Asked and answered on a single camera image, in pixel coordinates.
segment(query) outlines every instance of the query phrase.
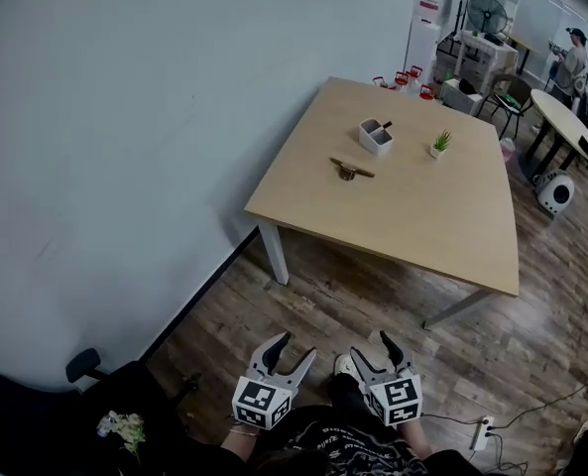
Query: fan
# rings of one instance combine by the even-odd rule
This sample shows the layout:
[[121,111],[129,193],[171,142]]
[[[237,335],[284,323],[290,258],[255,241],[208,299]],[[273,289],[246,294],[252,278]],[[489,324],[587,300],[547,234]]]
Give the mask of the fan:
[[468,18],[481,33],[499,34],[508,24],[508,15],[497,0],[470,0]]

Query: pen holder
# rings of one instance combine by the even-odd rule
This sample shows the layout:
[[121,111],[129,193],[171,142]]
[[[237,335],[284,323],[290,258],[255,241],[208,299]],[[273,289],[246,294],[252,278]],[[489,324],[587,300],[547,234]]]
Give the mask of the pen holder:
[[388,153],[393,146],[393,136],[375,118],[360,124],[360,145],[378,157]]

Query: round white table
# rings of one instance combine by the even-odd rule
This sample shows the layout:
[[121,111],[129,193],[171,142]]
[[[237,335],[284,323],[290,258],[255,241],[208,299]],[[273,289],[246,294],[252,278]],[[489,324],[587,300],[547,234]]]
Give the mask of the round white table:
[[582,121],[574,115],[567,106],[545,91],[532,90],[531,100],[538,111],[540,111],[540,114],[544,117],[544,121],[542,122],[538,136],[525,153],[525,160],[527,163],[531,163],[533,154],[535,154],[538,146],[540,146],[540,143],[546,136],[547,132],[549,132],[549,129],[553,128],[555,130],[555,138],[547,155],[544,156],[542,161],[540,161],[535,168],[531,168],[528,178],[532,179],[536,175],[542,175],[565,141],[571,146],[571,151],[560,165],[560,168],[563,171],[569,167],[578,154],[588,161],[588,154],[582,149],[579,143],[582,138],[588,143],[588,129],[585,127],[584,123],[582,123]]

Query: black t-shirt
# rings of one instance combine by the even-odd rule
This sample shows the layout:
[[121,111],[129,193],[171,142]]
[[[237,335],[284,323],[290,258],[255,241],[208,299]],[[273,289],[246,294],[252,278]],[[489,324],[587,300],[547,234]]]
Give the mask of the black t-shirt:
[[[456,451],[441,451],[421,461],[392,428],[384,427],[375,416],[350,415],[347,422],[327,406],[293,410],[275,428],[259,437],[252,458],[284,449],[322,451],[328,459],[327,475],[481,474]],[[210,465],[210,471],[247,473],[247,466],[233,453],[220,453],[227,450],[213,446],[206,451],[215,466]]]

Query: plug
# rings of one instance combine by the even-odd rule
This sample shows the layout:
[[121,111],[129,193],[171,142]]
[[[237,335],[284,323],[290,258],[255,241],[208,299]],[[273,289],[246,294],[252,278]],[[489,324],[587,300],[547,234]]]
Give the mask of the plug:
[[492,416],[484,416],[480,423],[477,424],[476,433],[474,439],[472,439],[472,445],[470,449],[473,451],[481,451],[485,449],[488,444],[488,437],[490,429],[494,425],[494,418]]

